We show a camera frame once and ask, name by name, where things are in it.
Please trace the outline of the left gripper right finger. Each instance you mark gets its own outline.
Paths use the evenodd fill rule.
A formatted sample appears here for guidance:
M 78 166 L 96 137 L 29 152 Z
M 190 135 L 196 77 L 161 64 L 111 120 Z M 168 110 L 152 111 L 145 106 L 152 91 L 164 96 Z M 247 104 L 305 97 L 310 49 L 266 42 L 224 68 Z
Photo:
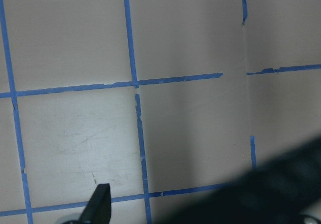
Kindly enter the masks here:
M 320 200 L 320 137 L 258 166 L 158 223 L 295 223 Z

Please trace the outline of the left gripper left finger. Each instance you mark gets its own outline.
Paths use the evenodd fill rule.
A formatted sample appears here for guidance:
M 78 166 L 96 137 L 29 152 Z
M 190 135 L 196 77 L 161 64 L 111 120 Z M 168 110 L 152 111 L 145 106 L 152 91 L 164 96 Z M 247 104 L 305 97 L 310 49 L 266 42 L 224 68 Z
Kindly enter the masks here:
M 78 223 L 109 224 L 111 220 L 110 185 L 98 184 L 81 213 Z

